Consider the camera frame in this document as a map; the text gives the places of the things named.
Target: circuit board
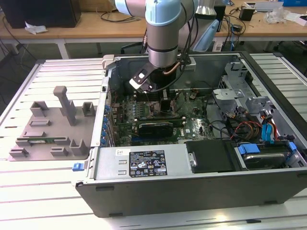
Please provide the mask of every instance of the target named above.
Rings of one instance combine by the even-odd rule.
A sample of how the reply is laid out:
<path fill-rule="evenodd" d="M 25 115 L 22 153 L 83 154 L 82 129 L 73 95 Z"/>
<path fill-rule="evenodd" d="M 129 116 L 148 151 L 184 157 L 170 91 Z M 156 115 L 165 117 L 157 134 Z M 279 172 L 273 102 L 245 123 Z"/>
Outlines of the circuit board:
<path fill-rule="evenodd" d="M 138 102 L 133 96 L 118 99 L 113 105 L 116 146 L 181 144 L 188 140 L 214 139 L 203 115 L 205 96 L 193 97 L 192 92 L 181 93 L 171 101 L 170 110 L 159 111 L 158 101 Z M 173 135 L 166 138 L 144 138 L 138 126 L 146 123 L 172 123 Z"/>

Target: black box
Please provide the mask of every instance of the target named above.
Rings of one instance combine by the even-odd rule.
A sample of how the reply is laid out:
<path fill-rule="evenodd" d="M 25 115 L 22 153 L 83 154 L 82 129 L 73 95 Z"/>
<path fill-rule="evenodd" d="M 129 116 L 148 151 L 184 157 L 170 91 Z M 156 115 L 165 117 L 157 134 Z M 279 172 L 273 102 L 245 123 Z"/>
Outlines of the black box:
<path fill-rule="evenodd" d="M 75 27 L 81 16 L 79 0 L 0 0 L 12 28 L 25 23 L 46 27 Z"/>
<path fill-rule="evenodd" d="M 239 15 L 239 19 L 241 19 L 242 21 L 250 21 L 254 12 L 255 12 L 255 9 L 242 7 L 240 15 Z"/>
<path fill-rule="evenodd" d="M 216 0 L 214 4 L 214 10 L 216 12 L 216 19 L 219 21 L 219 26 L 217 27 L 217 32 L 221 30 L 223 17 L 225 14 L 226 6 L 222 0 Z"/>

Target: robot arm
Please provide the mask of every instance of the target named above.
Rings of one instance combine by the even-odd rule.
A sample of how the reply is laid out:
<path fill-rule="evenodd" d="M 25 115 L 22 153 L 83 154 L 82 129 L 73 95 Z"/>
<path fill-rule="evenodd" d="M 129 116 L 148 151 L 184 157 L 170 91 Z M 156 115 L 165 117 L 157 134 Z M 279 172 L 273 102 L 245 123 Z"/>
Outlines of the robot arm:
<path fill-rule="evenodd" d="M 194 15 L 198 0 L 116 0 L 117 9 L 147 22 L 149 62 L 167 68 L 177 61 L 179 30 Z"/>
<path fill-rule="evenodd" d="M 131 78 L 130 84 L 140 92 L 167 85 L 174 78 L 164 73 L 178 66 L 179 30 L 192 19 L 198 0 L 116 0 L 115 4 L 121 13 L 143 17 L 147 22 L 149 63 Z"/>

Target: power supply label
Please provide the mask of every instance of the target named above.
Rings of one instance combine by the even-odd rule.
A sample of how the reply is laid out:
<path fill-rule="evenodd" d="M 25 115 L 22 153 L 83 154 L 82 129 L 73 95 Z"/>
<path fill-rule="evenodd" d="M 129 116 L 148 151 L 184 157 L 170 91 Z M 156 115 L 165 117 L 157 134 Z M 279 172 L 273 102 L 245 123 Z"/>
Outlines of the power supply label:
<path fill-rule="evenodd" d="M 167 175 L 164 150 L 130 152 L 129 164 L 131 177 Z"/>

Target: white table leg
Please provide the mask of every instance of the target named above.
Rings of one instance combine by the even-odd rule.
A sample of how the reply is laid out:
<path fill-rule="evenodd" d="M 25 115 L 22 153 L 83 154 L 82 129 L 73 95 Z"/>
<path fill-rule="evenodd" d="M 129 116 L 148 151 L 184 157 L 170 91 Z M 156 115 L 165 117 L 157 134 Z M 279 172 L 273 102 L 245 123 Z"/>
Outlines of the white table leg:
<path fill-rule="evenodd" d="M 263 51 L 268 52 L 270 50 L 272 43 L 273 43 L 272 41 L 266 42 Z"/>
<path fill-rule="evenodd" d="M 16 44 L 7 44 L 6 47 L 14 54 L 17 55 L 19 54 L 19 51 L 16 47 Z"/>
<path fill-rule="evenodd" d="M 102 49 L 101 49 L 100 42 L 97 42 L 97 43 L 96 43 L 96 46 L 97 46 L 98 54 L 102 54 Z"/>
<path fill-rule="evenodd" d="M 70 59 L 70 55 L 67 51 L 67 48 L 66 48 L 66 44 L 64 42 L 64 39 L 63 40 L 60 40 L 57 42 L 57 45 L 59 47 L 59 51 L 61 53 L 61 56 L 62 56 L 62 59 Z"/>
<path fill-rule="evenodd" d="M 222 51 L 223 42 L 215 41 L 213 45 L 213 52 L 221 52 Z"/>

